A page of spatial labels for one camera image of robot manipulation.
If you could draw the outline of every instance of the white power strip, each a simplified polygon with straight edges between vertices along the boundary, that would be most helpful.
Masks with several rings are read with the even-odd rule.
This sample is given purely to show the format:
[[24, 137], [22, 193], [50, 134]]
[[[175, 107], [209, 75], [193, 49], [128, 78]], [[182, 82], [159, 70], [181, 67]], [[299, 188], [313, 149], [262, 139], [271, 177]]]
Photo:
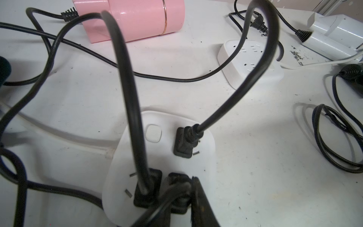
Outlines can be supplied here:
[[[231, 56], [238, 43], [239, 40], [229, 40], [223, 44], [217, 57], [219, 64]], [[234, 89], [237, 89], [255, 68], [264, 50], [265, 46], [262, 43], [246, 40], [237, 56], [222, 69], [224, 76]], [[273, 60], [264, 75], [256, 82], [255, 87], [266, 90], [277, 85], [283, 77], [283, 69], [276, 60]]]

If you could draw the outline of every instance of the electrical plug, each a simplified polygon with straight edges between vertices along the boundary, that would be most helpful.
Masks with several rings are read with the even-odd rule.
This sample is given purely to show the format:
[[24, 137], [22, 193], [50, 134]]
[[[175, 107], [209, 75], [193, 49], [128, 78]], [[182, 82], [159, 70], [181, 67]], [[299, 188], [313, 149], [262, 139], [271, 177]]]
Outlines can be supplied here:
[[203, 132], [197, 133], [199, 124], [192, 127], [178, 128], [176, 130], [175, 144], [173, 153], [176, 156], [183, 158], [191, 158], [193, 155], [193, 148], [198, 145], [199, 139], [203, 137]]

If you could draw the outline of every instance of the cable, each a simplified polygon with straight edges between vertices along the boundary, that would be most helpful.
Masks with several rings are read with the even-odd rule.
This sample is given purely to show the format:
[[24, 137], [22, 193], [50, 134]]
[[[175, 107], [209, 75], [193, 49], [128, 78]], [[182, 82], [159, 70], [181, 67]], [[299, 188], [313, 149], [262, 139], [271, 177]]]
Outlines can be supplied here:
[[6, 157], [14, 165], [16, 170], [19, 185], [18, 185], [18, 195], [16, 199], [14, 227], [22, 227], [24, 225], [24, 218], [25, 218], [26, 188], [27, 188], [25, 167], [18, 156], [16, 156], [14, 153], [5, 148], [0, 148], [0, 156]]
[[280, 49], [280, 54], [278, 55], [276, 61], [281, 61], [281, 59], [284, 57], [285, 50], [284, 50], [284, 46], [282, 45], [282, 43], [280, 41], [277, 43], [277, 45]]
[[150, 226], [152, 221], [158, 218], [175, 199], [190, 195], [191, 190], [192, 186], [189, 182], [172, 186], [131, 227]]
[[135, 79], [132, 75], [132, 67], [125, 40], [115, 19], [110, 13], [104, 11], [101, 13], [102, 19], [108, 28], [112, 37], [118, 70], [121, 79], [123, 97], [129, 121], [130, 139], [134, 156], [136, 173], [138, 176], [138, 185], [143, 195], [147, 195], [154, 190], [151, 180], [147, 156], [145, 150], [145, 140], [141, 120], [141, 111], [139, 99], [136, 90]]
[[[52, 66], [53, 66], [53, 63], [54, 63], [57, 48], [59, 47], [59, 44], [61, 43], [61, 40], [66, 35], [66, 33], [72, 27], [77, 25], [78, 23], [81, 23], [81, 22], [89, 20], [89, 19], [97, 19], [97, 18], [99, 19], [100, 17], [101, 16], [100, 16], [99, 13], [89, 13], [89, 14], [80, 16], [80, 17], [70, 21], [68, 24], [66, 24], [61, 29], [61, 31], [57, 35], [57, 37], [56, 37], [56, 39], [55, 39], [55, 41], [54, 41], [54, 43], [53, 43], [53, 45], [51, 47], [47, 63], [45, 65], [45, 67], [44, 67], [44, 71], [42, 72], [42, 74], [38, 78], [37, 82], [33, 85], [33, 87], [30, 89], [30, 91], [17, 104], [15, 104], [14, 107], [12, 107], [1, 118], [1, 120], [0, 120], [0, 141], [1, 141], [1, 138], [2, 138], [3, 133], [5, 131], [5, 128], [7, 127], [9, 122], [14, 118], [14, 116], [26, 104], [28, 104], [35, 97], [35, 95], [38, 93], [41, 86], [45, 82], [46, 78], [49, 75], [49, 72], [52, 70]], [[17, 205], [16, 205], [17, 209], [16, 209], [16, 214], [15, 214], [14, 226], [22, 226], [23, 225], [24, 213], [25, 213], [26, 189], [27, 188], [34, 189], [34, 190], [39, 190], [39, 191], [51, 192], [51, 193], [71, 195], [71, 196], [74, 196], [74, 197], [78, 197], [78, 198], [82, 198], [82, 199], [85, 199], [87, 201], [90, 201], [93, 204], [97, 205], [98, 207], [102, 208], [101, 200], [99, 198], [95, 197], [95, 196], [92, 196], [92, 195], [88, 194], [88, 193], [81, 192], [81, 191], [78, 191], [78, 190], [73, 190], [73, 189], [53, 187], [53, 186], [49, 186], [49, 185], [43, 185], [43, 184], [27, 181], [26, 180], [26, 174], [24, 174], [25, 173], [25, 168], [22, 165], [20, 159], [14, 153], [12, 153], [11, 151], [8, 151], [8, 150], [6, 150], [4, 148], [1, 148], [1, 155], [7, 157], [11, 161], [11, 163], [16, 167], [16, 172], [17, 172], [17, 174], [12, 173], [12, 171], [10, 171], [7, 168], [7, 166], [4, 164], [4, 162], [0, 158], [0, 174], [3, 177], [5, 177], [6, 179], [8, 179], [9, 181], [11, 181], [11, 182], [13, 182], [15, 184], [16, 183], [18, 184], [18, 200], [17, 200]]]
[[313, 63], [313, 64], [307, 64], [307, 65], [301, 65], [301, 66], [290, 66], [290, 65], [287, 65], [285, 63], [280, 62], [280, 65], [282, 67], [284, 67], [284, 68], [287, 68], [287, 69], [305, 69], [305, 68], [310, 68], [310, 67], [315, 67], [315, 66], [321, 66], [321, 65], [343, 64], [343, 63], [347, 63], [347, 62], [353, 61], [353, 60], [355, 60], [356, 58], [358, 58], [358, 57], [360, 57], [362, 55], [363, 55], [363, 51], [361, 51], [358, 54], [354, 55], [353, 57], [350, 57], [350, 58], [345, 59], [345, 60], [319, 62], [319, 63]]
[[296, 28], [294, 28], [293, 26], [291, 26], [291, 24], [289, 24], [285, 18], [281, 15], [281, 13], [277, 10], [277, 8], [274, 6], [275, 10], [276, 10], [276, 13], [278, 15], [278, 17], [282, 20], [282, 22], [284, 24], [286, 24], [286, 26], [288, 26], [294, 33], [296, 33], [298, 30]]
[[[337, 102], [338, 106], [340, 107], [340, 109], [350, 118], [352, 119], [360, 128], [360, 130], [363, 132], [363, 125], [359, 122], [358, 119], [356, 119], [342, 104], [342, 102], [340, 101], [339, 97], [338, 97], [338, 92], [337, 92], [337, 76], [339, 76], [340, 74], [334, 75], [333, 76], [333, 81], [332, 81], [332, 87], [333, 87], [333, 95], [334, 95], [334, 99]], [[323, 156], [331, 163], [333, 164], [335, 167], [348, 172], [348, 173], [363, 173], [363, 165], [359, 164], [359, 163], [355, 163], [352, 162], [350, 160], [347, 160], [345, 158], [343, 158], [342, 156], [338, 155], [337, 153], [335, 153], [333, 150], [331, 150], [323, 141], [323, 139], [321, 138], [320, 132], [319, 132], [319, 120], [320, 120], [320, 116], [321, 116], [321, 112], [322, 110], [325, 111], [325, 115], [328, 116], [332, 122], [341, 130], [343, 130], [346, 133], [351, 134], [355, 140], [358, 142], [360, 149], [363, 152], [363, 136], [359, 135], [354, 128], [349, 124], [349, 122], [347, 120], [345, 120], [345, 118], [340, 115], [336, 110], [334, 110], [333, 108], [326, 106], [324, 104], [320, 104], [319, 106], [314, 108], [313, 111], [313, 128], [314, 128], [314, 135], [315, 135], [315, 140], [318, 144], [318, 147], [320, 149], [320, 151], [322, 152]], [[338, 159], [339, 161], [345, 163], [346, 165], [350, 166], [351, 168], [347, 168], [345, 166], [342, 166], [341, 164], [337, 163], [331, 156], [333, 156], [334, 158]]]
[[[234, 12], [233, 13], [230, 13], [228, 16], [229, 18], [237, 25], [237, 27], [241, 30], [241, 32], [243, 32], [243, 29], [242, 27], [240, 26], [240, 24], [232, 17], [232, 15], [237, 15], [239, 18], [241, 18], [242, 20], [245, 20], [245, 18], [241, 15], [241, 13], [245, 13], [246, 10], [242, 10], [242, 11], [237, 11], [237, 0], [235, 0], [234, 2]], [[261, 15], [260, 13], [254, 11], [254, 13], [259, 16]], [[257, 30], [260, 30], [260, 31], [263, 31], [264, 33], [268, 33], [267, 32], [267, 28], [266, 26], [262, 25], [261, 27], [255, 27]], [[283, 57], [284, 57], [284, 54], [285, 54], [285, 50], [284, 50], [284, 46], [282, 45], [282, 43], [279, 41], [278, 42], [278, 47], [280, 49], [280, 53], [279, 53], [279, 56], [277, 57], [276, 61], [280, 61]]]
[[244, 95], [252, 88], [257, 80], [263, 75], [263, 73], [268, 69], [270, 63], [273, 60], [278, 43], [279, 25], [277, 16], [274, 13], [274, 6], [269, 1], [252, 0], [251, 3], [248, 5], [242, 37], [237, 49], [241, 49], [244, 41], [246, 40], [252, 13], [256, 7], [260, 8], [262, 12], [266, 15], [266, 20], [268, 22], [270, 30], [269, 36], [267, 37], [265, 51], [261, 59], [257, 63], [256, 67], [246, 77], [241, 86], [231, 95], [231, 97], [225, 103], [222, 104], [221, 107], [218, 108], [216, 112], [214, 112], [207, 120], [205, 120], [202, 124], [198, 126], [196, 133], [201, 133], [209, 128], [221, 117], [223, 117], [234, 105], [236, 105], [240, 101], [240, 99], [244, 97]]
[[[42, 11], [40, 9], [34, 9], [34, 12], [45, 12], [45, 11]], [[25, 28], [25, 27], [21, 27], [21, 26], [17, 26], [17, 25], [13, 25], [13, 24], [7, 24], [7, 23], [0, 23], [0, 28], [6, 28], [6, 29], [11, 29], [11, 30], [16, 30], [16, 31], [21, 31], [21, 32], [26, 32], [26, 33], [30, 33], [30, 34], [34, 34], [34, 35], [40, 35], [40, 36], [44, 36], [44, 35], [47, 35], [47, 38], [51, 38], [53, 39], [54, 35], [51, 35], [51, 34], [45, 34], [45, 33], [42, 33], [39, 31], [39, 33], [34, 33], [34, 30], [31, 29], [29, 30], [29, 28]], [[85, 51], [86, 53], [88, 54], [91, 54], [97, 58], [99, 58], [100, 60], [112, 65], [112, 66], [115, 66], [117, 67], [117, 64], [110, 61], [109, 59], [89, 50], [88, 48], [85, 48], [85, 47], [82, 47], [81, 45], [79, 44], [76, 44], [74, 42], [71, 42], [69, 40], [67, 41], [63, 41], [63, 43], [66, 43], [68, 45], [71, 45], [73, 47], [76, 47], [82, 51]], [[215, 70], [203, 75], [203, 76], [200, 76], [200, 77], [196, 77], [196, 78], [191, 78], [191, 79], [179, 79], [179, 78], [170, 78], [170, 77], [162, 77], [162, 76], [154, 76], [154, 75], [148, 75], [148, 74], [143, 74], [143, 73], [138, 73], [138, 72], [134, 72], [134, 75], [135, 76], [138, 76], [138, 77], [141, 77], [141, 78], [148, 78], [148, 79], [154, 79], [154, 80], [164, 80], [164, 81], [171, 81], [171, 82], [196, 82], [196, 81], [200, 81], [200, 80], [204, 80], [214, 74], [216, 74], [217, 72], [219, 72], [221, 69], [223, 69], [228, 63], [230, 63], [233, 58], [238, 54], [238, 52], [240, 51], [240, 49], [236, 49], [232, 55], [223, 63], [221, 64], [218, 68], [216, 68]], [[22, 86], [22, 85], [27, 85], [27, 84], [32, 84], [32, 83], [35, 83], [35, 81], [38, 79], [39, 76], [37, 77], [34, 77], [32, 79], [28, 79], [28, 80], [24, 80], [24, 81], [15, 81], [15, 82], [5, 82], [3, 85], [5, 86]]]
[[[238, 0], [235, 0], [234, 1], [234, 5], [233, 5], [233, 7], [234, 7], [234, 11], [235, 12], [238, 12], [238, 10], [237, 10], [237, 1]], [[277, 10], [277, 8], [273, 5], [273, 8], [275, 8], [275, 11], [276, 11], [276, 13], [277, 13], [277, 15], [278, 15], [278, 17], [280, 17], [280, 19], [282, 20], [282, 22], [284, 22], [284, 24], [286, 24], [293, 32], [297, 32], [297, 30], [294, 28], [294, 27], [292, 27], [291, 26], [291, 24], [289, 24], [286, 20], [285, 20], [285, 18], [281, 15], [281, 13]], [[240, 13], [244, 13], [244, 12], [246, 12], [245, 10], [244, 11], [240, 11], [239, 13], [237, 13], [237, 16], [239, 17], [239, 18], [241, 18], [242, 20], [244, 20], [245, 18], [242, 16], [242, 15], [240, 15]]]

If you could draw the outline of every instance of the black power cord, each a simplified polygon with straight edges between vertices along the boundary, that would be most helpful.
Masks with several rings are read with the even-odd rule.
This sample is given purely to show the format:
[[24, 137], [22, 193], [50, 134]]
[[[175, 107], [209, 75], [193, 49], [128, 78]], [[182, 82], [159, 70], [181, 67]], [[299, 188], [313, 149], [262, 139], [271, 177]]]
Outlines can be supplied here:
[[[349, 75], [347, 75], [347, 68], [349, 68], [351, 65], [348, 65], [346, 67], [344, 67], [342, 69], [342, 71], [340, 73], [338, 73], [337, 75], [333, 76], [333, 80], [332, 80], [332, 87], [333, 87], [333, 95], [334, 95], [334, 99], [336, 101], [336, 103], [338, 104], [339, 108], [350, 118], [352, 119], [360, 128], [361, 132], [363, 133], [363, 125], [362, 123], [355, 118], [342, 104], [342, 102], [339, 99], [338, 96], [338, 92], [337, 92], [337, 76], [341, 76], [341, 77], [348, 77]], [[335, 167], [348, 172], [348, 173], [363, 173], [363, 165], [359, 164], [359, 163], [355, 163], [352, 162], [350, 160], [347, 160], [345, 158], [343, 158], [342, 156], [338, 155], [336, 152], [334, 152], [333, 150], [331, 150], [325, 143], [324, 140], [321, 138], [320, 132], [319, 132], [319, 121], [320, 121], [320, 116], [321, 116], [321, 112], [324, 111], [325, 115], [327, 117], [329, 117], [331, 119], [331, 121], [333, 122], [333, 124], [335, 124], [335, 126], [337, 126], [338, 128], [340, 128], [341, 130], [343, 130], [346, 133], [349, 133], [350, 135], [352, 135], [355, 140], [358, 142], [360, 149], [363, 152], [363, 136], [359, 135], [355, 129], [349, 124], [349, 122], [342, 116], [340, 115], [336, 110], [334, 110], [333, 108], [326, 106], [324, 104], [320, 104], [319, 106], [314, 108], [313, 111], [313, 128], [314, 128], [314, 135], [315, 135], [315, 140], [318, 144], [318, 147], [320, 149], [320, 151], [322, 152], [322, 154], [324, 155], [324, 157], [331, 163], [333, 164]], [[341, 161], [342, 163], [345, 164], [345, 166], [339, 164], [336, 160], [334, 160], [331, 156], [333, 156], [334, 158], [336, 158], [337, 160]]]
[[189, 182], [178, 183], [161, 195], [131, 227], [147, 227], [162, 214], [177, 198], [190, 195], [192, 186]]
[[[81, 23], [81, 22], [89, 20], [89, 19], [97, 19], [97, 18], [99, 19], [100, 17], [101, 16], [99, 13], [86, 14], [86, 15], [80, 16], [80, 17], [70, 21], [68, 24], [66, 24], [62, 28], [62, 30], [57, 35], [57, 37], [50, 49], [49, 57], [48, 57], [46, 65], [44, 67], [44, 71], [38, 78], [37, 82], [33, 85], [33, 87], [30, 89], [30, 91], [1, 118], [1, 120], [0, 120], [0, 141], [1, 141], [2, 135], [4, 133], [4, 130], [5, 130], [6, 126], [9, 124], [9, 122], [11, 121], [11, 119], [13, 119], [13, 117], [35, 97], [35, 95], [38, 93], [41, 86], [45, 82], [46, 78], [49, 75], [49, 72], [52, 70], [57, 48], [59, 47], [59, 44], [61, 43], [61, 40], [66, 35], [66, 33], [72, 27], [77, 25], [78, 23]], [[0, 158], [0, 174], [3, 177], [5, 177], [6, 179], [8, 179], [9, 181], [11, 181], [15, 184], [18, 184], [18, 199], [17, 199], [17, 205], [16, 205], [14, 226], [16, 226], [16, 227], [23, 226], [24, 214], [25, 214], [25, 204], [26, 204], [26, 202], [25, 202], [26, 190], [27, 189], [34, 189], [34, 190], [46, 191], [46, 192], [50, 192], [50, 193], [71, 195], [74, 197], [78, 197], [78, 198], [90, 201], [93, 204], [97, 205], [98, 207], [102, 208], [101, 200], [88, 193], [81, 192], [78, 190], [64, 189], [64, 188], [60, 188], [60, 187], [53, 187], [50, 185], [43, 185], [43, 184], [28, 181], [26, 178], [25, 168], [24, 168], [24, 165], [22, 164], [21, 160], [13, 152], [3, 148], [3, 146], [0, 148], [0, 156], [4, 156], [4, 157], [8, 158], [16, 168], [16, 174], [14, 174], [11, 170], [9, 170], [7, 168], [7, 166], [4, 164], [4, 162]]]
[[267, 37], [267, 43], [265, 51], [263, 51], [262, 57], [258, 61], [256, 67], [248, 74], [246, 79], [240, 85], [240, 87], [227, 99], [225, 103], [221, 105], [208, 119], [202, 124], [195, 124], [192, 127], [179, 127], [176, 131], [176, 138], [174, 143], [173, 153], [176, 156], [191, 158], [193, 148], [198, 145], [199, 139], [203, 137], [203, 132], [216, 123], [221, 117], [223, 117], [229, 110], [233, 108], [244, 95], [252, 88], [252, 86], [258, 81], [258, 79], [268, 69], [273, 61], [274, 54], [278, 45], [279, 36], [279, 24], [278, 17], [274, 10], [274, 6], [271, 2], [265, 0], [252, 0], [248, 5], [246, 18], [243, 25], [243, 32], [240, 42], [236, 49], [241, 49], [246, 38], [248, 29], [254, 9], [258, 7], [266, 15], [266, 20], [269, 26], [270, 35]]
[[[31, 10], [29, 10], [29, 12], [31, 13], [40, 13], [42, 15], [45, 15], [45, 16], [50, 16], [50, 17], [53, 17], [53, 18], [57, 18], [57, 19], [63, 19], [64, 17], [62, 15], [56, 15], [56, 14], [53, 14], [53, 13], [48, 13], [48, 12], [45, 12], [43, 10], [40, 10], [40, 9], [35, 9], [35, 8], [31, 8]], [[72, 17], [72, 16], [75, 16], [76, 15], [76, 11], [75, 12], [68, 12], [69, 14], [69, 17]], [[8, 23], [0, 23], [0, 28], [5, 28], [5, 29], [12, 29], [12, 30], [16, 30], [16, 31], [20, 31], [20, 32], [26, 32], [26, 33], [31, 33], [31, 34], [35, 34], [35, 35], [39, 35], [42, 37], [45, 45], [47, 46], [47, 41], [45, 41], [45, 39], [47, 40], [48, 38], [52, 38], [54, 37], [53, 35], [51, 34], [45, 34], [45, 33], [42, 33], [43, 29], [41, 28], [41, 26], [39, 25], [39, 23], [36, 21], [35, 17], [29, 17], [29, 19], [32, 21], [32, 23], [34, 24], [34, 26], [36, 27], [36, 29], [39, 31], [39, 33], [35, 34], [35, 33], [32, 33], [34, 31], [32, 30], [29, 30], [29, 28], [25, 28], [25, 27], [21, 27], [21, 26], [17, 26], [17, 25], [13, 25], [13, 24], [8, 24]], [[88, 48], [85, 48], [79, 44], [76, 44], [74, 42], [71, 42], [69, 40], [62, 40], [63, 43], [66, 43], [68, 45], [71, 45], [73, 47], [76, 47], [80, 50], [83, 50], [85, 51], [86, 53], [89, 53], [95, 57], [97, 57], [98, 59], [114, 66], [114, 67], [117, 67], [117, 64], [112, 62], [111, 60], [89, 50]], [[164, 80], [164, 81], [171, 81], [171, 82], [196, 82], [196, 81], [200, 81], [200, 80], [204, 80], [214, 74], [216, 74], [217, 72], [219, 72], [221, 69], [223, 69], [228, 63], [230, 63], [233, 58], [238, 54], [238, 52], [240, 51], [240, 49], [236, 49], [232, 55], [224, 62], [222, 63], [218, 68], [216, 68], [215, 70], [203, 75], [203, 76], [200, 76], [200, 77], [196, 77], [196, 78], [191, 78], [191, 79], [179, 79], [179, 78], [170, 78], [170, 77], [162, 77], [162, 76], [154, 76], [154, 75], [149, 75], [149, 74], [143, 74], [143, 73], [138, 73], [138, 72], [134, 72], [134, 75], [135, 76], [138, 76], [138, 77], [141, 77], [141, 78], [148, 78], [148, 79], [154, 79], [154, 80]], [[5, 86], [22, 86], [22, 85], [28, 85], [28, 84], [32, 84], [32, 83], [35, 83], [37, 81], [39, 76], [37, 77], [34, 77], [34, 78], [31, 78], [31, 79], [28, 79], [28, 80], [23, 80], [23, 81], [7, 81], [5, 82], [3, 85]]]
[[[232, 17], [231, 15], [237, 15], [240, 19], [245, 20], [244, 16], [242, 16], [241, 13], [245, 13], [246, 10], [238, 11], [237, 10], [237, 1], [238, 0], [234, 1], [234, 4], [233, 4], [234, 12], [230, 13], [229, 17], [231, 18]], [[251, 27], [254, 27], [255, 29], [260, 30], [260, 31], [262, 31], [264, 33], [267, 33], [267, 27], [265, 26], [265, 23], [263, 22], [264, 19], [263, 19], [262, 15], [260, 13], [256, 12], [256, 11], [254, 11], [254, 14], [257, 17], [253, 20], [253, 22], [251, 22]], [[241, 26], [239, 24], [237, 24], [238, 23], [237, 21], [236, 22], [234, 21], [234, 23], [240, 28], [240, 30], [242, 29]], [[280, 49], [280, 54], [277, 57], [276, 61], [280, 61], [284, 57], [284, 54], [285, 54], [284, 46], [282, 45], [282, 43], [280, 41], [278, 42], [278, 47]]]
[[102, 19], [105, 21], [110, 36], [112, 37], [112, 44], [114, 46], [116, 60], [118, 63], [127, 119], [129, 122], [130, 139], [138, 177], [138, 185], [141, 193], [143, 195], [147, 195], [149, 192], [154, 190], [154, 185], [151, 180], [147, 164], [139, 98], [137, 95], [135, 78], [132, 75], [129, 53], [121, 30], [115, 19], [106, 11], [102, 12], [101, 15]]
[[266, 20], [269, 26], [269, 36], [267, 37], [267, 43], [265, 51], [257, 63], [256, 67], [250, 72], [246, 77], [241, 86], [231, 95], [231, 97], [218, 108], [207, 120], [200, 124], [196, 129], [196, 134], [200, 134], [207, 128], [212, 126], [221, 117], [223, 117], [234, 105], [236, 105], [241, 98], [252, 88], [252, 86], [257, 82], [257, 80], [263, 75], [263, 73], [268, 69], [269, 65], [273, 60], [273, 56], [278, 45], [279, 36], [279, 25], [276, 14], [274, 13], [274, 6], [269, 1], [259, 1], [253, 0], [248, 5], [245, 23], [243, 27], [241, 41], [238, 44], [237, 49], [241, 49], [244, 41], [246, 40], [248, 29], [250, 27], [250, 21], [253, 14], [253, 10], [258, 7], [266, 15]]

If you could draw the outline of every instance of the white power cord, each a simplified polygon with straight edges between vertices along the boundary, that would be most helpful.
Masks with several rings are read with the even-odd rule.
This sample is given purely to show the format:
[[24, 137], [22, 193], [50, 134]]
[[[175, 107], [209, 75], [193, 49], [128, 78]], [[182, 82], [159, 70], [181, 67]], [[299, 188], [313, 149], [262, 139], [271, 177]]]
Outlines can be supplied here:
[[306, 69], [306, 68], [310, 68], [310, 67], [314, 67], [314, 66], [321, 66], [321, 65], [334, 65], [334, 64], [343, 64], [343, 63], [347, 63], [350, 61], [353, 61], [354, 59], [360, 57], [363, 55], [363, 51], [359, 52], [358, 54], [354, 55], [353, 57], [350, 57], [348, 59], [345, 60], [340, 60], [340, 61], [327, 61], [327, 62], [319, 62], [319, 63], [313, 63], [313, 64], [308, 64], [308, 65], [301, 65], [301, 66], [290, 66], [287, 65], [285, 63], [279, 62], [280, 65], [286, 69]]
[[[3, 103], [3, 102], [0, 102], [0, 110], [4, 113], [6, 113], [7, 111], [9, 111], [10, 107]], [[79, 143], [79, 142], [75, 142], [75, 141], [72, 141], [72, 140], [69, 140], [69, 139], [66, 139], [66, 138], [63, 138], [61, 136], [58, 136], [54, 133], [51, 133], [47, 130], [44, 130], [40, 127], [37, 127], [36, 125], [34, 125], [33, 123], [31, 123], [30, 121], [28, 121], [27, 119], [25, 119], [24, 117], [22, 117], [21, 115], [17, 114], [15, 117], [15, 119], [21, 121], [22, 125], [33, 131], [33, 132], [36, 132], [38, 134], [45, 134], [47, 136], [50, 136], [52, 137], [53, 139], [56, 139], [58, 141], [62, 141], [64, 143], [67, 143], [67, 144], [70, 144], [72, 147], [74, 148], [78, 148], [80, 150], [85, 150], [86, 151], [89, 151], [89, 152], [92, 152], [92, 153], [96, 153], [96, 154], [103, 154], [103, 155], [106, 155], [107, 157], [109, 158], [112, 158], [114, 152], [115, 152], [115, 148], [113, 147], [99, 147], [99, 146], [93, 146], [93, 145], [89, 145], [89, 144], [86, 144], [86, 143]]]

